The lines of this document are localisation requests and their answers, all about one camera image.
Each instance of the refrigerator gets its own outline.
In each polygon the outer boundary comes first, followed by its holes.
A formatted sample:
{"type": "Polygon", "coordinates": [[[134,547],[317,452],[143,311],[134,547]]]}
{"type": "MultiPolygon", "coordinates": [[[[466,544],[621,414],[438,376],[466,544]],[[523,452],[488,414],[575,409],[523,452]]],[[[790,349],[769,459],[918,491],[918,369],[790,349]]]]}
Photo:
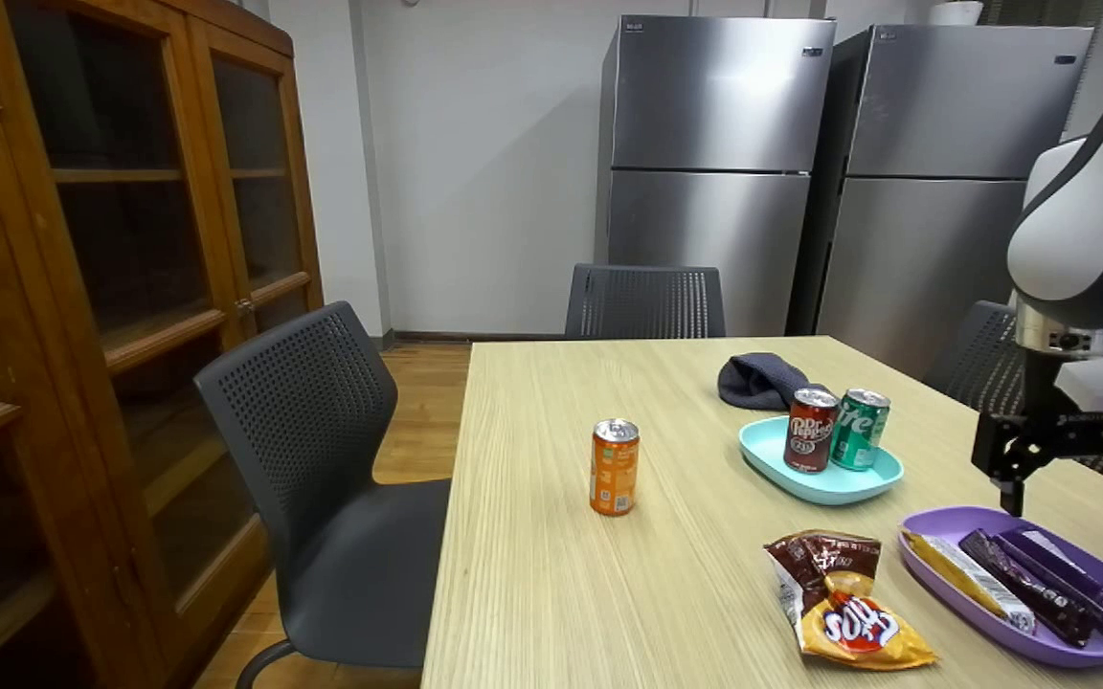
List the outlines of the refrigerator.
{"type": "Polygon", "coordinates": [[[728,331],[786,331],[831,19],[626,13],[601,73],[599,260],[719,267],[728,331]]]}
{"type": "Polygon", "coordinates": [[[946,376],[977,299],[1006,299],[1035,158],[1092,28],[869,28],[834,44],[790,331],[946,376]]]}

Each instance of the light wood tabletop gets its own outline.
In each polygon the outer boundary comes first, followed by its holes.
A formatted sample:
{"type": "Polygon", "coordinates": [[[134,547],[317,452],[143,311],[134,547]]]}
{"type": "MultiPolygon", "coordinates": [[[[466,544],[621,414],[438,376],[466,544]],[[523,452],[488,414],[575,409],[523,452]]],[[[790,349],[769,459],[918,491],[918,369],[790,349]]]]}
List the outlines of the light wood tabletop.
{"type": "MultiPolygon", "coordinates": [[[[903,515],[995,509],[968,463],[977,414],[831,341],[527,341],[476,343],[438,576],[425,686],[1103,686],[989,643],[900,562],[903,515]],[[864,505],[783,492],[741,459],[741,429],[769,415],[715,399],[741,350],[776,350],[831,390],[892,399],[886,449],[903,480],[864,505]],[[636,509],[590,509],[590,431],[641,426],[636,509]],[[937,667],[859,673],[806,662],[762,544],[843,528],[886,544],[875,598],[937,651],[937,667]]],[[[1103,558],[1103,477],[1051,463],[1028,521],[1103,558]]]]}

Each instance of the can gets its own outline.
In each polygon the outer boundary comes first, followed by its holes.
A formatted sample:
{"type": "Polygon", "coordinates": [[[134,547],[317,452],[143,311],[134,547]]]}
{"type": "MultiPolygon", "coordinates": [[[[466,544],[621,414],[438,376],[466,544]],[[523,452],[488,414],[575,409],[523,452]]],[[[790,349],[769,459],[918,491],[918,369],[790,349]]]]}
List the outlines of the can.
{"type": "Polygon", "coordinates": [[[820,473],[831,452],[834,392],[826,387],[799,387],[790,403],[786,463],[820,473]]]}
{"type": "Polygon", "coordinates": [[[592,426],[590,505],[592,511],[621,515],[636,509],[636,459],[641,429],[626,415],[592,426]]]}
{"type": "Polygon", "coordinates": [[[876,390],[850,387],[843,392],[843,409],[834,414],[834,431],[831,431],[831,463],[848,472],[869,472],[875,449],[886,435],[892,403],[876,390]]]}

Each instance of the purple plate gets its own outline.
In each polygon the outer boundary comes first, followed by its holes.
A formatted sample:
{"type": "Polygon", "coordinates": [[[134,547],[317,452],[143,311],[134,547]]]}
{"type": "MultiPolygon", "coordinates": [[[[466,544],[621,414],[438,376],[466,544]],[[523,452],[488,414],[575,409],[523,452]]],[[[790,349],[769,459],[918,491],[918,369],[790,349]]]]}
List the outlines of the purple plate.
{"type": "MultiPolygon", "coordinates": [[[[1103,580],[1103,562],[1086,554],[1085,547],[1053,537],[1041,525],[1014,521],[1010,511],[956,505],[956,509],[932,509],[903,521],[903,528],[922,531],[941,544],[956,544],[974,528],[986,531],[1010,531],[1010,528],[1039,528],[1051,537],[1076,567],[1085,567],[1095,580],[1103,580]]],[[[1103,639],[1092,639],[1086,646],[1070,646],[1051,628],[1039,625],[1035,634],[1010,628],[1006,621],[979,608],[974,598],[956,591],[951,580],[941,580],[909,544],[898,538],[900,562],[918,585],[927,585],[946,608],[955,608],[965,625],[974,625],[979,634],[995,639],[998,646],[1035,659],[1041,667],[1103,667],[1103,639]]]]}

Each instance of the green can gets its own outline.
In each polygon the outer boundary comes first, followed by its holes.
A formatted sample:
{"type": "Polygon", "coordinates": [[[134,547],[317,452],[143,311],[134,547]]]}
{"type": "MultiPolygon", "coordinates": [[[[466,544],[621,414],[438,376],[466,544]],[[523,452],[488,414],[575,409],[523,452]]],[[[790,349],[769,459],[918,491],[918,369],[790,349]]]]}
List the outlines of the green can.
{"type": "Polygon", "coordinates": [[[869,472],[880,449],[886,426],[887,426],[887,399],[864,387],[850,387],[843,392],[843,406],[834,414],[831,429],[831,463],[848,472],[869,472]]]}

